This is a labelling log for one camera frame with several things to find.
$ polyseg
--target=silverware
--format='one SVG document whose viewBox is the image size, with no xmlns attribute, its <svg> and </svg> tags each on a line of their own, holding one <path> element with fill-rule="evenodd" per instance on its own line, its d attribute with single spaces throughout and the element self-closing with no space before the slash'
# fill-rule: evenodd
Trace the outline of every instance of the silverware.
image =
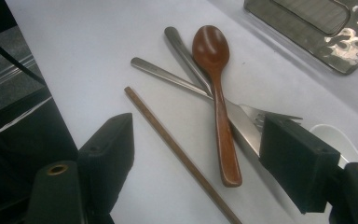
<svg viewBox="0 0 358 224">
<path fill-rule="evenodd" d="M 228 188 L 236 188 L 242 184 L 242 175 L 222 87 L 223 70 L 229 61 L 228 42 L 217 27 L 205 25 L 194 35 L 192 49 L 194 60 L 211 80 L 217 155 L 222 182 Z"/>
<path fill-rule="evenodd" d="M 179 86 L 185 87 L 200 95 L 203 95 L 210 100 L 213 100 L 213 98 L 209 96 L 201 88 L 196 87 L 195 85 L 145 60 L 142 60 L 140 58 L 133 58 L 131 60 L 131 65 L 146 72 L 147 74 L 161 77 L 165 80 L 168 80 Z M 248 105 L 235 105 L 232 102 L 230 102 L 228 99 L 226 99 L 225 101 L 227 107 L 227 115 L 229 120 L 231 121 L 231 124 L 234 127 L 234 130 L 236 131 L 237 135 L 241 138 L 241 141 L 245 141 L 252 148 L 252 150 L 255 152 L 257 156 L 259 156 L 260 141 L 261 141 L 261 133 L 255 126 L 255 122 L 257 122 L 258 125 L 260 124 L 258 121 L 256 121 L 257 118 L 260 117 L 258 116 L 258 114 L 263 114 L 263 118 L 266 114 L 273 114 L 276 116 L 283 117 L 285 119 L 300 119 L 298 117 L 276 114 L 276 113 L 255 109 Z"/>
<path fill-rule="evenodd" d="M 183 43 L 181 37 L 179 36 L 178 31 L 174 27 L 170 26 L 165 29 L 164 33 L 167 36 L 170 43 L 172 44 L 173 48 L 181 56 L 181 58 L 184 60 L 184 62 L 188 66 L 188 68 L 196 76 L 197 80 L 200 82 L 203 89 L 205 89 L 206 94 L 208 94 L 209 96 L 212 96 L 211 85 L 210 85 L 208 79 L 206 79 L 206 76 L 203 74 L 203 72 L 197 66 L 196 62 L 193 60 L 193 57 L 191 56 L 191 54 L 187 50 L 185 44 Z M 274 114 L 276 116 L 285 117 L 286 119 L 302 119 L 299 117 L 276 114 L 276 113 L 252 108 L 248 105 L 240 105 L 240 107 L 246 113 L 246 115 L 252 120 L 252 123 L 257 127 L 257 129 L 260 132 L 263 130 L 264 119 L 266 117 L 265 115 L 268 113 Z"/>
</svg>

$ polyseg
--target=knife handle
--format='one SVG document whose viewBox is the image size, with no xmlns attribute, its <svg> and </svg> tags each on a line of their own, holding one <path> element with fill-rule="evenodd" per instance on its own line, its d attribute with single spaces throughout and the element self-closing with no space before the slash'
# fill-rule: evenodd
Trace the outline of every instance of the knife handle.
<svg viewBox="0 0 358 224">
<path fill-rule="evenodd" d="M 186 63 L 188 68 L 196 76 L 202 88 L 205 89 L 206 93 L 209 96 L 212 96 L 211 84 L 206 79 L 205 75 L 203 75 L 202 71 L 197 66 L 196 62 L 193 60 L 193 57 L 191 56 L 190 52 L 187 50 L 185 44 L 183 43 L 182 38 L 179 35 L 179 32 L 174 27 L 170 26 L 165 28 L 164 33 L 167 36 L 173 48 L 182 57 L 183 61 Z"/>
<path fill-rule="evenodd" d="M 154 64 L 152 63 L 149 63 L 143 59 L 140 59 L 140 58 L 133 58 L 131 59 L 131 65 L 146 72 L 147 74 L 151 74 L 153 76 L 156 76 L 156 77 L 161 77 L 167 81 L 170 81 L 176 85 L 179 85 L 181 87 L 184 87 L 184 88 L 187 88 L 193 92 L 196 92 L 200 95 L 203 95 L 205 97 L 207 97 L 208 99 L 210 100 L 213 100 L 213 98 L 211 96 L 209 96 L 204 90 L 202 90 L 201 88 L 191 84 L 190 82 L 182 79 L 182 78 L 179 78 L 177 77 L 176 75 L 160 68 L 160 67 L 157 67 L 155 66 Z"/>
</svg>

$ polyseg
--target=metal fork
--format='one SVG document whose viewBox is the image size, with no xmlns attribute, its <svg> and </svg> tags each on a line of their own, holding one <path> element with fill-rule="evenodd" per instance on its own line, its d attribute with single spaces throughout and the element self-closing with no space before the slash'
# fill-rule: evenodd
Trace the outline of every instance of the metal fork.
<svg viewBox="0 0 358 224">
<path fill-rule="evenodd" d="M 193 57 L 188 52 L 185 44 L 183 43 L 181 37 L 179 36 L 178 31 L 174 27 L 167 27 L 165 29 L 164 33 L 167 36 L 170 43 L 172 44 L 173 48 L 182 57 L 182 59 L 184 60 L 184 62 L 188 66 L 188 68 L 196 76 L 197 80 L 200 82 L 203 89 L 205 89 L 204 93 L 207 94 L 209 97 L 212 97 L 213 95 L 211 92 L 211 85 L 210 85 L 209 81 L 206 79 L 205 75 L 203 75 L 203 72 L 197 66 L 196 62 L 194 62 Z M 182 85 L 184 87 L 188 88 L 189 85 L 193 86 L 191 83 L 186 83 L 186 81 L 184 81 L 184 80 L 178 80 L 178 79 L 176 79 L 176 80 L 181 82 L 182 84 L 180 84 L 180 85 Z M 253 124 L 256 126 L 256 128 L 260 132 L 263 130 L 264 119 L 266 118 L 266 114 L 273 114 L 276 116 L 283 117 L 284 119 L 302 119 L 299 117 L 288 116 L 288 115 L 283 115 L 283 114 L 276 114 L 276 113 L 268 112 L 265 110 L 256 109 L 256 108 L 250 107 L 248 105 L 239 105 L 239 106 L 246 113 L 246 115 L 252 120 Z"/>
<path fill-rule="evenodd" d="M 172 83 L 175 83 L 179 86 L 185 87 L 191 91 L 194 91 L 198 94 L 201 94 L 201 95 L 209 98 L 210 100 L 213 100 L 212 96 L 208 95 L 208 93 L 206 91 L 204 91 L 203 89 L 201 89 L 201 88 L 191 84 L 190 82 L 187 82 L 184 79 L 181 79 L 178 76 L 176 76 L 170 72 L 167 72 L 164 69 L 159 68 L 156 65 L 153 65 L 152 63 L 149 63 L 143 59 L 133 58 L 131 60 L 131 64 L 134 67 L 139 68 L 143 71 L 146 71 L 149 74 L 164 78 Z M 300 117 L 284 115 L 284 114 L 277 114 L 277 113 L 257 109 L 257 108 L 254 108 L 254 107 L 251 107 L 248 105 L 236 105 L 236 104 L 230 102 L 228 99 L 225 99 L 225 101 L 226 101 L 227 107 L 239 106 L 243 110 L 243 112 L 249 117 L 249 119 L 252 121 L 252 123 L 258 129 L 258 131 L 260 131 L 260 132 L 263 130 L 264 119 L 267 114 L 282 117 L 283 119 L 302 119 Z"/>
</svg>

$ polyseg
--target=screw hole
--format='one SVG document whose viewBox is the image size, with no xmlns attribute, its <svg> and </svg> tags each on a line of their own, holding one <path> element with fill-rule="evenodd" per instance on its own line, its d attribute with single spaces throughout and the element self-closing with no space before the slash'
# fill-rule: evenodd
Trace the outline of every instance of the screw hole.
<svg viewBox="0 0 358 224">
<path fill-rule="evenodd" d="M 68 169 L 68 166 L 65 164 L 58 164 L 48 169 L 48 175 L 60 175 Z"/>
<path fill-rule="evenodd" d="M 348 47 L 348 45 L 344 42 L 338 42 L 337 45 L 341 48 L 341 49 L 346 49 Z"/>
</svg>

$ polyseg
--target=spoon handle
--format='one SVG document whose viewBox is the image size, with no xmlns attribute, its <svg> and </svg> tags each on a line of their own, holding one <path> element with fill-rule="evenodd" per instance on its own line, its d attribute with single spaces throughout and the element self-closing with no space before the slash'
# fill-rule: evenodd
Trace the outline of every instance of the spoon handle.
<svg viewBox="0 0 358 224">
<path fill-rule="evenodd" d="M 220 173 L 226 187 L 238 187 L 242 184 L 240 166 L 237 161 L 231 127 L 229 126 L 225 98 L 220 78 L 213 80 L 214 113 L 216 119 L 217 152 L 220 162 Z"/>
</svg>

